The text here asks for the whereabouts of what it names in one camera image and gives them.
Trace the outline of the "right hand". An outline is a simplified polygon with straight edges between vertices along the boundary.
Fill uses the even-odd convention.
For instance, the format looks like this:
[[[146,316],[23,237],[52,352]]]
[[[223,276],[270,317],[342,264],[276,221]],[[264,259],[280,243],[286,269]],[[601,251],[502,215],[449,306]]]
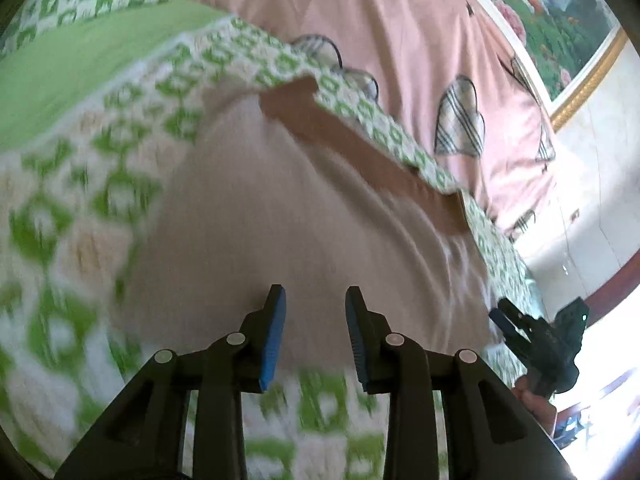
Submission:
[[[558,419],[558,411],[555,406],[548,399],[537,396],[529,390],[526,376],[521,376],[514,382],[512,393],[533,414],[544,431],[552,437]]]

